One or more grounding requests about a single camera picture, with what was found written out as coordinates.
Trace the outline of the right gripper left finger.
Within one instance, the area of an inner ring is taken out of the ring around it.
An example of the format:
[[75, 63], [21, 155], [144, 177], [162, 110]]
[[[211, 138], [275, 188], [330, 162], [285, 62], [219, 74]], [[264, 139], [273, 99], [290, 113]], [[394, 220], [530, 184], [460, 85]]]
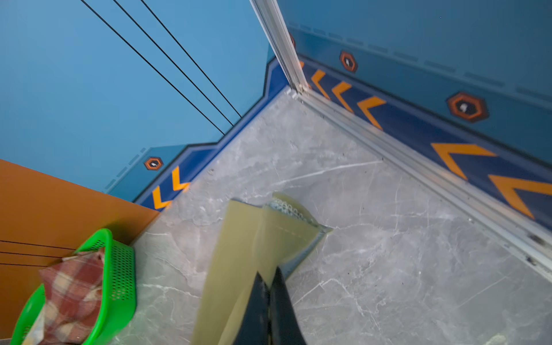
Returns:
[[233, 345], [269, 344], [269, 306], [270, 291], [257, 273]]

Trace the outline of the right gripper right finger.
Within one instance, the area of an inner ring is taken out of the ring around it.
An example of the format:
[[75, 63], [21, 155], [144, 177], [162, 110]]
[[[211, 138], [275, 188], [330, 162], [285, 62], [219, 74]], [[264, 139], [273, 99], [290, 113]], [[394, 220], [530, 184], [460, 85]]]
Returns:
[[272, 344], [306, 345], [279, 267], [270, 288], [270, 313]]

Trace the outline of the olive green skirt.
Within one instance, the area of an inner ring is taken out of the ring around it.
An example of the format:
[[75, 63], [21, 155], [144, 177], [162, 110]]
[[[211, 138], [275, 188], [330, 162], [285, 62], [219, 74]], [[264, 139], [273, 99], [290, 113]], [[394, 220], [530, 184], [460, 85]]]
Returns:
[[283, 193], [274, 193], [262, 206], [231, 200], [206, 276], [192, 344], [233, 344], [256, 274], [270, 291], [279, 267], [286, 284], [331, 230]]

